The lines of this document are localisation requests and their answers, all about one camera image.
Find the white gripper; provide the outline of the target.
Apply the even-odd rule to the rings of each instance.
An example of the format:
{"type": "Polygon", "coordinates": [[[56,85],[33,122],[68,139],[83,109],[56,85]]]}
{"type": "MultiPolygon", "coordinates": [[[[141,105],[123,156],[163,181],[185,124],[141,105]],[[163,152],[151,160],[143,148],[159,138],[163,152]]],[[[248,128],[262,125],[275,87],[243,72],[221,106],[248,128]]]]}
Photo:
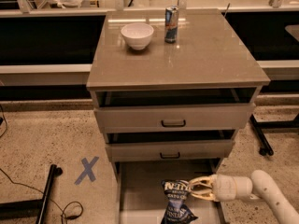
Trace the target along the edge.
{"type": "Polygon", "coordinates": [[[189,181],[189,186],[212,186],[212,192],[209,190],[193,191],[191,195],[197,199],[216,202],[247,199],[253,190],[252,181],[248,177],[230,175],[196,177],[189,181]]]}

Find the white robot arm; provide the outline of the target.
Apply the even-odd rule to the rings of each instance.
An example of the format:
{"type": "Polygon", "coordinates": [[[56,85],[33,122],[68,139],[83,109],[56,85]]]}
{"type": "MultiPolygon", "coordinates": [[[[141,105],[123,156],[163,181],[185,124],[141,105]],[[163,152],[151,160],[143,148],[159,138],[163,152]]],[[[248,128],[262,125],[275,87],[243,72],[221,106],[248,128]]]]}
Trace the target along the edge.
{"type": "Polygon", "coordinates": [[[250,177],[231,175],[210,175],[192,179],[188,183],[195,198],[230,202],[264,201],[279,224],[299,224],[299,213],[284,196],[275,180],[263,170],[255,170],[250,177]]]}

